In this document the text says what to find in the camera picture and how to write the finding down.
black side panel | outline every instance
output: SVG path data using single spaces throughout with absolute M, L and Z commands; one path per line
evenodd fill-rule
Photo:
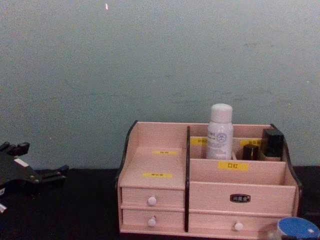
M 186 162 L 184 195 L 184 231 L 189 231 L 189 189 L 190 189 L 190 126 L 186 128 Z
M 270 124 L 273 128 L 278 129 L 274 124 Z M 290 170 L 291 175 L 293 176 L 293 179 L 295 180 L 297 186 L 298 186 L 298 191 L 299 191 L 299 204 L 298 204 L 298 210 L 297 210 L 297 217 L 301 216 L 301 206 L 302 206 L 302 184 L 297 177 L 295 170 L 293 168 L 293 165 L 291 163 L 290 155 L 289 155 L 289 149 L 288 149 L 288 144 L 286 141 L 286 137 L 283 137 L 283 151 L 286 152 L 288 158 L 287 158 L 287 164 L 288 168 Z
M 126 155 L 127 155 L 127 149 L 128 149 L 128 143 L 129 143 L 129 137 L 130 137 L 130 133 L 132 131 L 132 129 L 134 128 L 134 126 L 136 125 L 136 123 L 138 122 L 138 120 L 134 121 L 134 123 L 132 124 L 132 126 L 130 127 L 128 133 L 126 134 L 126 137 L 125 137 L 125 142 L 124 142 L 124 149 L 123 149 L 123 154 L 122 154 L 122 160 L 121 160 L 121 164 L 120 164 L 120 167 L 115 175 L 115 179 L 114 179 L 114 189 L 115 189 L 115 193 L 114 193 L 114 197 L 115 197 L 115 201 L 116 201 L 116 212 L 117 212 L 117 231 L 118 231 L 118 234 L 120 233 L 120 226 L 119 226 L 119 221 L 118 221 L 118 216 L 119 216 L 119 211 L 118 211 L 118 206 L 119 206 L 119 203 L 118 203 L 118 181 L 119 181 L 119 176 L 120 176 L 120 173 L 125 165 L 125 161 L 126 161 Z

white drawer knob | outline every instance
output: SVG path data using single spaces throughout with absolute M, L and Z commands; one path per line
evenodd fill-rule
M 154 216 L 148 220 L 149 227 L 154 227 L 154 226 L 156 226 L 156 224 L 157 224 L 157 222 L 156 222 L 156 218 Z
M 154 205 L 156 205 L 156 203 L 157 203 L 157 199 L 154 196 L 149 197 L 148 204 L 150 206 L 154 206 Z
M 242 231 L 244 229 L 244 225 L 241 222 L 237 221 L 236 224 L 234 225 L 234 228 L 237 231 Z

blue lid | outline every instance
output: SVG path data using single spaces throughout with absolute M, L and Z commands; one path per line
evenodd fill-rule
M 318 238 L 319 228 L 312 222 L 300 217 L 285 217 L 278 221 L 278 229 L 287 236 L 296 238 Z

drawer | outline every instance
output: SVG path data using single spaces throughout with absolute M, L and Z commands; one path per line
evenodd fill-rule
M 242 226 L 242 231 L 267 232 L 276 229 L 280 219 L 276 217 L 190 213 L 189 231 L 192 233 L 192 229 L 205 228 L 238 232 L 235 228 L 235 225 L 238 223 L 237 227 Z
M 157 228 L 179 228 L 184 227 L 184 213 L 175 211 L 147 211 L 123 209 L 123 224 L 127 226 L 144 226 L 150 230 Z
M 190 182 L 190 209 L 266 214 L 292 214 L 295 186 Z M 231 195 L 249 195 L 234 202 Z
M 141 205 L 143 207 L 184 207 L 184 191 L 155 190 L 145 188 L 122 188 L 123 205 Z

yellow label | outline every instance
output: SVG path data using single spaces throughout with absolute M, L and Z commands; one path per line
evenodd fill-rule
M 144 172 L 142 174 L 145 178 L 167 178 L 171 179 L 173 175 L 171 173 L 158 173 L 158 172 Z
M 176 151 L 152 151 L 152 154 L 176 155 Z
M 208 139 L 206 136 L 191 136 L 190 137 L 190 144 L 191 145 L 201 145 L 207 146 Z
M 240 145 L 241 147 L 243 147 L 244 145 L 247 144 L 253 144 L 253 145 L 257 145 L 257 146 L 261 146 L 261 138 L 248 138 L 248 139 L 242 139 L 240 141 Z
M 234 161 L 219 161 L 218 168 L 247 172 L 249 170 L 249 163 L 234 162 Z

